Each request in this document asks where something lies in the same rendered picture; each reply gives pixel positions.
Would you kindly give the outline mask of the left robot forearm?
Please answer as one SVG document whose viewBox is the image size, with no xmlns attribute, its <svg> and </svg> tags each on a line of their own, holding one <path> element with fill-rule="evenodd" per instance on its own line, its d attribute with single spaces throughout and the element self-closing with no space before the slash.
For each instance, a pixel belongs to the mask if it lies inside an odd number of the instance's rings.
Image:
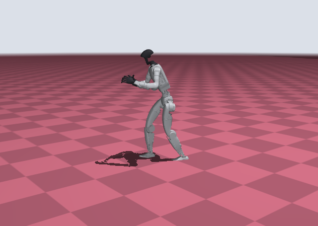
<svg viewBox="0 0 318 226">
<path fill-rule="evenodd" d="M 157 87 L 156 83 L 142 83 L 142 82 L 139 82 L 137 80 L 134 82 L 134 84 L 137 85 L 138 88 L 144 88 L 144 89 L 147 89 L 147 90 L 149 90 L 150 88 L 156 88 Z"/>
</svg>

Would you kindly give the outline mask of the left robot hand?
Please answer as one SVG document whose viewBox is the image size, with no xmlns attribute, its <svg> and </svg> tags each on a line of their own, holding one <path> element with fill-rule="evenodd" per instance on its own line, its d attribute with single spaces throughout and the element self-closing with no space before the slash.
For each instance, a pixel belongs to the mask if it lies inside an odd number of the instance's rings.
<svg viewBox="0 0 318 226">
<path fill-rule="evenodd" d="M 134 86 L 137 86 L 137 85 L 134 84 L 134 82 L 135 82 L 136 80 L 133 80 L 133 78 L 132 78 L 130 75 L 128 75 L 128 76 L 129 76 L 129 77 L 124 76 L 124 77 L 122 78 L 121 83 L 125 82 L 125 83 L 128 83 L 128 84 L 132 84 L 132 85 L 134 85 Z"/>
</svg>

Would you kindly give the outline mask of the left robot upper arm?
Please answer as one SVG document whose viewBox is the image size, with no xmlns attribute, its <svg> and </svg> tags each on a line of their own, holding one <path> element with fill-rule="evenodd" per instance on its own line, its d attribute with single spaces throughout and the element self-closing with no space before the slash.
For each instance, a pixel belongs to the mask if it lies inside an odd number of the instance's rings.
<svg viewBox="0 0 318 226">
<path fill-rule="evenodd" d="M 157 90 L 158 87 L 159 87 L 159 77 L 160 77 L 160 73 L 161 73 L 161 69 L 159 67 L 155 67 L 153 69 L 153 80 L 154 80 L 154 83 L 157 84 L 157 87 L 156 88 L 151 88 L 153 91 Z"/>
</svg>

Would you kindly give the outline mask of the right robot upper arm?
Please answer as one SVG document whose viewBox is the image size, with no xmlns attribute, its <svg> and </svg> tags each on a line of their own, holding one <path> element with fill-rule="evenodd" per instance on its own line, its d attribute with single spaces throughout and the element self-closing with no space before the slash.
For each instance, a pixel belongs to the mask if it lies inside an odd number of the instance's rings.
<svg viewBox="0 0 318 226">
<path fill-rule="evenodd" d="M 149 66 L 149 68 L 150 68 L 150 66 Z M 149 69 L 148 69 L 148 73 L 147 73 L 147 75 L 146 75 L 146 80 L 144 80 L 143 82 L 144 82 L 144 83 L 149 83 L 150 80 L 151 80 L 151 77 L 150 77 L 150 73 L 149 73 Z"/>
</svg>

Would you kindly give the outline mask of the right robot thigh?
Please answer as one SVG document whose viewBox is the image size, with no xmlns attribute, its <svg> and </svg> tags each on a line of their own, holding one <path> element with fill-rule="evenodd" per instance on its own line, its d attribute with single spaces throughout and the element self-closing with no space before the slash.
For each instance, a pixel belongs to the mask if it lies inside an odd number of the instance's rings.
<svg viewBox="0 0 318 226">
<path fill-rule="evenodd" d="M 153 107 L 150 109 L 149 114 L 147 116 L 146 120 L 146 131 L 151 133 L 155 130 L 155 127 L 153 125 L 154 120 L 159 115 L 161 109 L 163 109 L 163 105 L 161 103 L 161 98 L 153 105 Z"/>
</svg>

